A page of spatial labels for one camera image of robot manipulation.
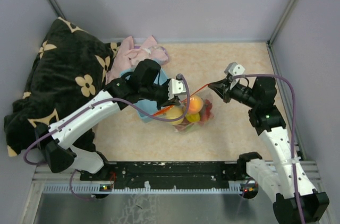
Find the green grape bunch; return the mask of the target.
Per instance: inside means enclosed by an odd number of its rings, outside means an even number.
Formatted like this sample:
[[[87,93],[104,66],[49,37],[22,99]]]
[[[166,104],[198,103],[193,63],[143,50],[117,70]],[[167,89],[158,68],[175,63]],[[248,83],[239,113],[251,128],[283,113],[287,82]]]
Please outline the green grape bunch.
[[[200,128],[200,126],[198,124],[188,124],[188,125],[178,125],[175,126],[176,131],[180,132],[180,133],[189,133],[189,132],[193,132],[197,129]]]

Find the pink cloth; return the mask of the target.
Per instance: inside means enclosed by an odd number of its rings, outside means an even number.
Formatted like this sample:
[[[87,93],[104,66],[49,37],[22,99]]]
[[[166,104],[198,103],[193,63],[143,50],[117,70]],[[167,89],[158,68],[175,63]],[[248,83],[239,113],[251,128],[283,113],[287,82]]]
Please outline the pink cloth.
[[[145,59],[164,65],[169,61],[169,56],[153,36],[149,36],[141,45],[136,45],[132,36],[125,38],[113,59],[111,69],[106,74],[106,84],[119,78],[124,71],[135,68]]]

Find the black floral plush blanket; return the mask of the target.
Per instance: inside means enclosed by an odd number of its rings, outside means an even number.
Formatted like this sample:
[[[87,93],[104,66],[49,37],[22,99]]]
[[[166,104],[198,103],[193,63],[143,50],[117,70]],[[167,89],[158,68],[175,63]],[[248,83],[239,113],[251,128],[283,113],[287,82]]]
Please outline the black floral plush blanket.
[[[65,118],[105,85],[120,42],[103,43],[62,18],[47,32],[33,62],[23,97],[4,118],[9,157],[35,141],[35,128]]]

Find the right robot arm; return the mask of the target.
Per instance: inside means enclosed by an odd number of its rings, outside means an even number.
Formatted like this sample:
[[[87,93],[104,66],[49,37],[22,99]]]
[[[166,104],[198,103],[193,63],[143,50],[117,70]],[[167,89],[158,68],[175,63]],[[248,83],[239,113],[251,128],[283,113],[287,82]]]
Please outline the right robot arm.
[[[210,83],[225,103],[235,100],[250,107],[249,121],[267,147],[275,166],[272,171],[256,152],[245,153],[237,161],[237,173],[254,179],[273,204],[279,223],[313,223],[321,219],[329,206],[325,192],[318,192],[300,163],[286,123],[275,106],[276,80],[258,76],[253,87],[236,82],[232,76]]]

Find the red strawberry bunch with leaves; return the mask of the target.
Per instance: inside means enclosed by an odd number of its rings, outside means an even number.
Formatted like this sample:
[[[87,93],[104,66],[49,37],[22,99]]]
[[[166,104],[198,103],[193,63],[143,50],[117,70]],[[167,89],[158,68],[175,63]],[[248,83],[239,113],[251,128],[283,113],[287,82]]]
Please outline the red strawberry bunch with leaves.
[[[200,120],[198,121],[198,124],[200,126],[203,126],[211,118],[214,117],[214,115],[212,114],[212,108],[213,108],[212,102],[208,99],[205,99],[204,102],[203,102],[203,108],[199,112]]]

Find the light blue plastic basket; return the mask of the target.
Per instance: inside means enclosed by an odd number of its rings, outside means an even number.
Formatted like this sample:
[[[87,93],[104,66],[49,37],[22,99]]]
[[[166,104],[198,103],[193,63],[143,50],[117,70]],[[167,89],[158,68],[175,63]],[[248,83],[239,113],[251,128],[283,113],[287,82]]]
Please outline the light blue plastic basket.
[[[128,73],[132,72],[133,70],[134,70],[133,68],[124,70],[123,72],[120,73],[120,77],[126,76],[126,78],[128,79],[130,77]],[[161,68],[160,72],[158,73],[158,75],[156,76],[154,80],[154,84],[162,85],[163,83],[166,82],[167,79],[168,79],[167,75],[165,74],[164,70]],[[138,108],[142,109],[144,112],[148,113],[149,115],[153,115],[154,113],[158,111],[157,104],[155,101],[140,100],[135,105]],[[143,112],[138,111],[138,115],[144,123],[148,123],[152,121],[152,118],[146,116]]]

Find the yellow pear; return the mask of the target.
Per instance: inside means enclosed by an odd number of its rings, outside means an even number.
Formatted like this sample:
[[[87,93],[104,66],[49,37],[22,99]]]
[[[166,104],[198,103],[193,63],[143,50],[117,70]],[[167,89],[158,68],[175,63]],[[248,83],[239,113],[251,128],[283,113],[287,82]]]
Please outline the yellow pear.
[[[170,109],[169,111],[167,111],[165,113],[165,118],[166,119],[176,119],[176,118],[179,118],[182,115],[183,115],[182,107],[174,106],[172,109]],[[173,126],[180,125],[183,122],[183,120],[184,120],[184,118],[182,117],[179,120],[170,122],[170,124],[173,125]]]

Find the orange peach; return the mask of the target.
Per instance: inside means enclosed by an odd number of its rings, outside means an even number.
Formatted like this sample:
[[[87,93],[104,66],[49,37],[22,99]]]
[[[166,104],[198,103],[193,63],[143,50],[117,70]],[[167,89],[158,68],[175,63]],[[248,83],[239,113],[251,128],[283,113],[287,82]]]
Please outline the orange peach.
[[[195,114],[198,113],[203,108],[203,99],[197,95],[193,95],[189,100],[188,113]]]

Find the yellow starfruit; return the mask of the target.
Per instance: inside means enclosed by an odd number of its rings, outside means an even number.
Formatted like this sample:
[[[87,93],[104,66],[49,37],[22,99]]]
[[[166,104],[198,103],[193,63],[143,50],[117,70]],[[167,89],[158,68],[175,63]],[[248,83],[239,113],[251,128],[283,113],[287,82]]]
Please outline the yellow starfruit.
[[[200,121],[200,114],[199,113],[186,114],[185,118],[190,123],[196,123]]]

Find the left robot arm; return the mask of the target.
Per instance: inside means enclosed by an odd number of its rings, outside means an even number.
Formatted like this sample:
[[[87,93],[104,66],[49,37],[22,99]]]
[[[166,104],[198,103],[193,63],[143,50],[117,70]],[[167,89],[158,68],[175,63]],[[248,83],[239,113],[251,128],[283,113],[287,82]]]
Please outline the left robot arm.
[[[158,110],[179,105],[179,96],[187,93],[183,76],[161,80],[161,66],[145,59],[120,77],[113,79],[92,100],[47,130],[36,127],[40,139],[39,150],[53,173],[68,168],[86,171],[100,180],[106,179],[110,166],[98,151],[81,149],[75,142],[103,119],[120,112],[127,106],[136,107],[140,100],[156,103]]]

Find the clear zip top bag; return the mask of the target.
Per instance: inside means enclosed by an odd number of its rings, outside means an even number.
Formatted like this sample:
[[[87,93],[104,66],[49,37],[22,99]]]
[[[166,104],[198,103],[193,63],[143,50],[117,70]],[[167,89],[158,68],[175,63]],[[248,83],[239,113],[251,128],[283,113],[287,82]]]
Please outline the clear zip top bag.
[[[187,100],[180,101],[179,106],[168,106],[153,114],[155,117],[175,119],[184,114]],[[214,118],[214,104],[212,93],[205,84],[190,96],[190,104],[187,114],[171,124],[176,132],[187,133],[206,126]]]

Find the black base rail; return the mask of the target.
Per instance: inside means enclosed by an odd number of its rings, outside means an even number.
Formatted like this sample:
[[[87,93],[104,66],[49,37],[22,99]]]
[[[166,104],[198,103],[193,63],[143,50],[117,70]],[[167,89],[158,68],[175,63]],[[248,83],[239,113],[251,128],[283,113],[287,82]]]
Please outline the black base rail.
[[[245,168],[235,161],[132,162],[104,165],[95,174],[82,171],[81,181],[106,181],[115,189],[228,189],[230,182],[247,180]]]

